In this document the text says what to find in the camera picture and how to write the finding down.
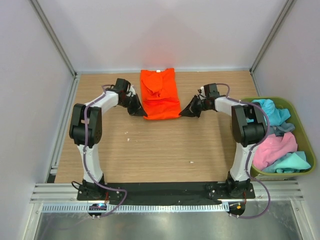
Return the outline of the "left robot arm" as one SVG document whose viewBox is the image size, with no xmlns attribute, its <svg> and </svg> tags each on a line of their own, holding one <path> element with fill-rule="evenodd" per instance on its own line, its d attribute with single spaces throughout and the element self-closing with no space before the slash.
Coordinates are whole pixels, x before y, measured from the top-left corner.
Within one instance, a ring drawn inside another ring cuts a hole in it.
<svg viewBox="0 0 320 240">
<path fill-rule="evenodd" d="M 73 106 L 69 137 L 77 146 L 83 166 L 83 179 L 78 187 L 78 200 L 101 200 L 111 188 L 105 185 L 99 158 L 99 142 L 103 136 L 103 115 L 121 106 L 130 116 L 147 117 L 131 83 L 118 78 L 115 84 L 102 86 L 103 92 L 94 100 Z"/>
</svg>

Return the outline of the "orange t-shirt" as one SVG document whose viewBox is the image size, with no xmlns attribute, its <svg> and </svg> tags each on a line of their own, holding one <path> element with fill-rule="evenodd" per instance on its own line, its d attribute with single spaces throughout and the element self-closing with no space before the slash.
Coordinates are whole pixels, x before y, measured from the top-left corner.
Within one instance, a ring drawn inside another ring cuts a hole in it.
<svg viewBox="0 0 320 240">
<path fill-rule="evenodd" d="M 141 70 L 140 91 L 146 120 L 170 120 L 180 117 L 181 103 L 175 81 L 175 69 Z"/>
</svg>

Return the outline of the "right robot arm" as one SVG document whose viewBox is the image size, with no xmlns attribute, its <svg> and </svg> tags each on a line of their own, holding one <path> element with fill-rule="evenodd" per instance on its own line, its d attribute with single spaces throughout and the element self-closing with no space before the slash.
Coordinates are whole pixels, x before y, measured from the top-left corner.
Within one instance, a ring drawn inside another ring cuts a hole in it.
<svg viewBox="0 0 320 240">
<path fill-rule="evenodd" d="M 219 85 L 210 83 L 202 86 L 179 116 L 199 118 L 204 111 L 215 111 L 231 117 L 236 151 L 222 189 L 231 198 L 241 198 L 250 188 L 250 168 L 258 145 L 268 136 L 269 119 L 258 104 L 229 97 L 230 86 L 226 83 L 224 86 L 227 87 L 227 93 L 221 95 Z"/>
</svg>

